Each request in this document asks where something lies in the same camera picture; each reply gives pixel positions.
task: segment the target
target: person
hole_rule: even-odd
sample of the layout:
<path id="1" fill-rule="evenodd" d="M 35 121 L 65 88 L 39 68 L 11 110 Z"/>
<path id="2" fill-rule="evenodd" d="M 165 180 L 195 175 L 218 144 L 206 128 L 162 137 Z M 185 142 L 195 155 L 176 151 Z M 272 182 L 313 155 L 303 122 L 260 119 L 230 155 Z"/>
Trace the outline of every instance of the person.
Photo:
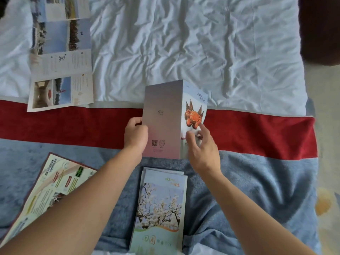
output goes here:
<path id="1" fill-rule="evenodd" d="M 6 243 L 0 253 L 91 254 L 131 172 L 142 159 L 148 141 L 148 128 L 137 125 L 141 121 L 141 117 L 130 119 L 125 128 L 124 148 L 57 206 L 46 211 Z M 217 145 L 203 124 L 199 136 L 202 139 L 200 147 L 196 144 L 194 133 L 186 133 L 189 161 L 216 198 L 244 253 L 314 255 L 308 246 L 222 174 Z"/>

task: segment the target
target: forearm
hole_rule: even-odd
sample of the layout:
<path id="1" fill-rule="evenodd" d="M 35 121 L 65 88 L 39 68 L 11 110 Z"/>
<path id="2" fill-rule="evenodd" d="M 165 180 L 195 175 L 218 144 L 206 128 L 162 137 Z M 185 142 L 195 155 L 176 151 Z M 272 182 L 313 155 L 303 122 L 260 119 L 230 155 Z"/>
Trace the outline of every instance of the forearm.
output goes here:
<path id="1" fill-rule="evenodd" d="M 305 244 L 220 174 L 203 175 L 248 255 L 314 255 Z"/>
<path id="2" fill-rule="evenodd" d="M 96 174 L 41 215 L 2 249 L 4 254 L 91 254 L 138 164 L 122 150 Z"/>

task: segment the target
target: floor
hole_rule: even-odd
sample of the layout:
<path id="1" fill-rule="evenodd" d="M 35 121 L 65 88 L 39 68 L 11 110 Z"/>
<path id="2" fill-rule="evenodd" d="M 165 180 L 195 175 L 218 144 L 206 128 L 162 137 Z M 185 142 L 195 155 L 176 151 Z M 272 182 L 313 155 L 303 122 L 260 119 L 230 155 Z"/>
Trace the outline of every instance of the floor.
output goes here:
<path id="1" fill-rule="evenodd" d="M 305 65 L 308 96 L 313 100 L 319 151 L 316 207 L 324 255 L 340 254 L 340 66 Z"/>

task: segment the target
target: bed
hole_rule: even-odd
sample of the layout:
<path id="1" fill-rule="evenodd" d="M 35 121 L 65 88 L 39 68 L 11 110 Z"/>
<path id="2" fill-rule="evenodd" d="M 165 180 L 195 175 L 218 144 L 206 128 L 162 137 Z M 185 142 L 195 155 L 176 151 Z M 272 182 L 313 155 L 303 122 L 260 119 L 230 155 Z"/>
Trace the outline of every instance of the bed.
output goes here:
<path id="1" fill-rule="evenodd" d="M 223 173 L 320 253 L 314 211 L 317 149 L 314 119 L 305 117 L 308 97 L 297 0 L 90 0 L 90 8 L 95 90 L 90 109 L 26 113 L 32 45 L 29 0 L 10 0 L 0 20 L 5 180 L 0 184 L 5 201 L 0 205 L 0 234 L 18 213 L 45 154 L 52 151 L 100 167 L 122 147 L 127 119 L 141 116 L 145 86 L 185 79 L 208 93 L 206 125 L 218 140 Z M 122 215 L 133 217 L 145 165 L 183 170 L 192 190 L 188 206 L 206 201 L 186 208 L 187 218 L 192 218 L 186 222 L 186 254 L 199 244 L 242 254 L 188 162 L 147 158 L 130 177 L 97 249 L 127 251 L 132 221 L 122 220 Z M 201 210 L 198 217 L 193 208 Z M 298 227 L 301 222 L 306 228 Z"/>

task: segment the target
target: open brochure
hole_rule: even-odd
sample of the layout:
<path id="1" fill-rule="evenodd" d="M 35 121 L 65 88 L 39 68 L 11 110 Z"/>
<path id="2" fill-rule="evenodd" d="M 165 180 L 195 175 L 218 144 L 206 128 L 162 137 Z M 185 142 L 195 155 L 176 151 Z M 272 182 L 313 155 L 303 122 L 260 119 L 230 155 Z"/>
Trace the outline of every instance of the open brochure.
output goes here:
<path id="1" fill-rule="evenodd" d="M 93 103 L 88 0 L 31 0 L 28 112 Z"/>
<path id="2" fill-rule="evenodd" d="M 95 173 L 95 169 L 49 153 L 21 212 L 0 247 Z"/>
<path id="3" fill-rule="evenodd" d="M 187 176 L 144 167 L 129 251 L 182 254 Z"/>

